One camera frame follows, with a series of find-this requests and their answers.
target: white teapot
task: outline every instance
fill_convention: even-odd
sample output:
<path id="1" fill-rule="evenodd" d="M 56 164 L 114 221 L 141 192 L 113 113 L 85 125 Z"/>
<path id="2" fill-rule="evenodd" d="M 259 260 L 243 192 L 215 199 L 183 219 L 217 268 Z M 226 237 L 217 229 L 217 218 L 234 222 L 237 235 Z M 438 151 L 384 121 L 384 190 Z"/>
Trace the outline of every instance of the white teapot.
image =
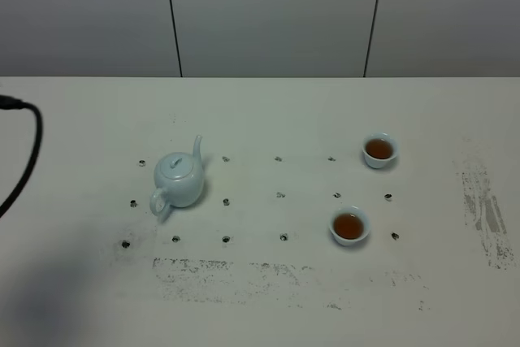
<path id="1" fill-rule="evenodd" d="M 156 190 L 149 198 L 149 208 L 155 215 L 164 219 L 170 206 L 190 206 L 201 196 L 204 188 L 201 139 L 202 136 L 195 138 L 193 155 L 175 152 L 155 166 Z"/>

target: tea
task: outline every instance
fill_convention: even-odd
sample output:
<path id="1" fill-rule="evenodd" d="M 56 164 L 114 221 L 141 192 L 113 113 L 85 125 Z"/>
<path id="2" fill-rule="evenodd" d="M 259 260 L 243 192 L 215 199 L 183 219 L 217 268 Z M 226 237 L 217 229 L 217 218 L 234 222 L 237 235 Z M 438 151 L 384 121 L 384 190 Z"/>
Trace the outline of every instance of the tea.
<path id="1" fill-rule="evenodd" d="M 368 141 L 365 145 L 365 150 L 373 158 L 386 159 L 393 154 L 392 144 L 381 138 Z"/>
<path id="2" fill-rule="evenodd" d="M 363 234 L 363 222 L 352 213 L 338 215 L 333 224 L 334 232 L 344 239 L 353 240 Z"/>

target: black cord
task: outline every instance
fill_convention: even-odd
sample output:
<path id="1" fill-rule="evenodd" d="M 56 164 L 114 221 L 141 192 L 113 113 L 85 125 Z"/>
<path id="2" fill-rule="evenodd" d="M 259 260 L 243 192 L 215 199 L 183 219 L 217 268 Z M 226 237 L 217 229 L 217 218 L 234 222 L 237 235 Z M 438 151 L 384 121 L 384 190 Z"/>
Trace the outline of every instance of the black cord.
<path id="1" fill-rule="evenodd" d="M 9 210 L 9 208 L 15 203 L 16 198 L 22 193 L 25 185 L 27 184 L 31 174 L 33 173 L 34 166 L 40 153 L 41 138 L 43 137 L 43 118 L 41 117 L 40 110 L 32 103 L 26 103 L 19 99 L 6 97 L 0 95 L 0 109 L 2 110 L 21 110 L 28 109 L 34 113 L 36 118 L 36 135 L 34 137 L 34 145 L 32 146 L 31 157 L 27 163 L 24 174 L 20 178 L 18 184 L 15 186 L 9 197 L 0 206 L 0 218 Z"/>

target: table surface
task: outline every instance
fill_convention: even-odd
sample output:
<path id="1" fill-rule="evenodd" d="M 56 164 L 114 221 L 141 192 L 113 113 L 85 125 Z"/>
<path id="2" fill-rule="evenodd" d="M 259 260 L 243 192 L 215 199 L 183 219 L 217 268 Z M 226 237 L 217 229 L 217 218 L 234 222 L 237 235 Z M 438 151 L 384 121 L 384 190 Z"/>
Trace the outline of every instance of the table surface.
<path id="1" fill-rule="evenodd" d="M 45 120 L 33 177 L 0 220 L 0 336 L 518 345 L 518 85 L 0 78 L 0 93 L 37 104 Z M 33 122 L 0 112 L 0 199 L 25 167 Z M 381 131 L 400 156 L 375 171 L 360 147 Z M 191 151 L 199 133 L 202 199 L 159 224 L 148 207 L 154 165 Z M 348 205 L 372 225 L 355 248 L 327 230 Z"/>

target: white wall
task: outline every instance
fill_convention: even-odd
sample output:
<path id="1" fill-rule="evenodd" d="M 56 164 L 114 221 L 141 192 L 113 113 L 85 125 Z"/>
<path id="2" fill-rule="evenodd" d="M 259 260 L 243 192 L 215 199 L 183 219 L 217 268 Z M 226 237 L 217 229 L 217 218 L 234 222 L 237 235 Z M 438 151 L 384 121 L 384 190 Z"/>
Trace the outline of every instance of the white wall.
<path id="1" fill-rule="evenodd" d="M 375 0 L 173 0 L 184 76 L 362 76 Z"/>
<path id="2" fill-rule="evenodd" d="M 518 0 L 379 0 L 368 76 L 520 76 Z"/>
<path id="3" fill-rule="evenodd" d="M 169 0 L 0 0 L 0 75 L 178 76 Z"/>

